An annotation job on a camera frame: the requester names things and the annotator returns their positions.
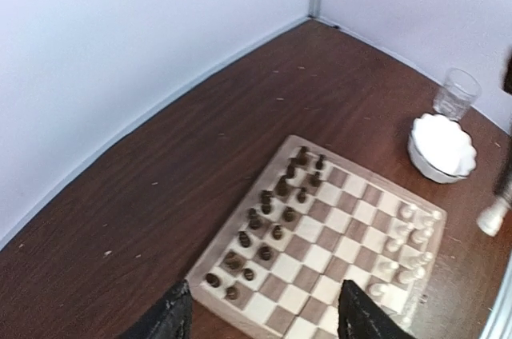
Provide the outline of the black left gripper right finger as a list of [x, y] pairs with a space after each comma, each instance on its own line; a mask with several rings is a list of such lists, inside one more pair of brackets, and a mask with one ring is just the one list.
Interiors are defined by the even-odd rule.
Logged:
[[339, 338], [404, 338], [404, 331], [352, 280], [338, 299]]

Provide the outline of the wooden chess board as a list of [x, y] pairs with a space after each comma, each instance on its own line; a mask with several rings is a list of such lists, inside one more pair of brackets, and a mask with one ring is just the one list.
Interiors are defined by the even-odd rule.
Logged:
[[187, 281], [252, 338], [335, 338], [345, 280], [408, 329], [445, 224], [443, 209], [291, 135]]

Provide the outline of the white pawn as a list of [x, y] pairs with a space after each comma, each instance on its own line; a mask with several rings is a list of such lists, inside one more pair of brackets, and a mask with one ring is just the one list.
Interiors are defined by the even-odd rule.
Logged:
[[403, 204], [398, 211], [398, 216], [403, 221], [410, 221], [414, 218], [417, 211], [418, 207], [415, 204]]
[[377, 269], [381, 273], [393, 275], [399, 269], [399, 264], [396, 261], [382, 261], [378, 264]]
[[405, 243], [402, 237], [390, 238], [385, 244], [385, 250], [390, 253], [397, 252]]
[[395, 229], [395, 234], [397, 237], [402, 237], [403, 239], [407, 239], [410, 233], [414, 230], [414, 223], [408, 222], [406, 224], [399, 225]]

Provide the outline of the white bishop chess piece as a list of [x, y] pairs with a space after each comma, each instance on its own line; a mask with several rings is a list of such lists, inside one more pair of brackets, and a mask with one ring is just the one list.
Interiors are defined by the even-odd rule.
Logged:
[[418, 267], [422, 267], [427, 265], [434, 259], [434, 255], [431, 252], [423, 252], [419, 255], [409, 257], [406, 261], [406, 264], [411, 269], [416, 269]]

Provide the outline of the white king chess piece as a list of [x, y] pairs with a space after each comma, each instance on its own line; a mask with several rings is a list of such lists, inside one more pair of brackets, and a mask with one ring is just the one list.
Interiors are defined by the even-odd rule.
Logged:
[[425, 277], [426, 270], [423, 267], [415, 269], [404, 269], [397, 275], [398, 282], [403, 285], [408, 285], [417, 280], [421, 280]]

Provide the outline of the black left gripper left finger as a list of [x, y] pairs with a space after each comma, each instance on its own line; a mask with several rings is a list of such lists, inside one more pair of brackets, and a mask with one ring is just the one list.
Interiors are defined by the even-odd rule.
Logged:
[[131, 327], [128, 338], [189, 338], [192, 295], [187, 280], [172, 285]]

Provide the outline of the white rook chess piece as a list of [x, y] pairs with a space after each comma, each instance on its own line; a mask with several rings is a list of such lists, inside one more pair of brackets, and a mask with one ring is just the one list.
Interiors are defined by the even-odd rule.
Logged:
[[422, 219], [424, 225], [434, 225], [441, 220], [442, 213], [439, 210], [433, 210], [432, 212], [427, 213]]

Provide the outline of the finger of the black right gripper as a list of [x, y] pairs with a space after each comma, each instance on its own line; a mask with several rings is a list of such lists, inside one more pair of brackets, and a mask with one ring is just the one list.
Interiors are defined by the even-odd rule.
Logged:
[[503, 166], [502, 172], [499, 175], [499, 178], [494, 187], [494, 195], [496, 197], [502, 198], [507, 205], [511, 205], [511, 197], [512, 197], [512, 160], [509, 155], [506, 159], [506, 163]]

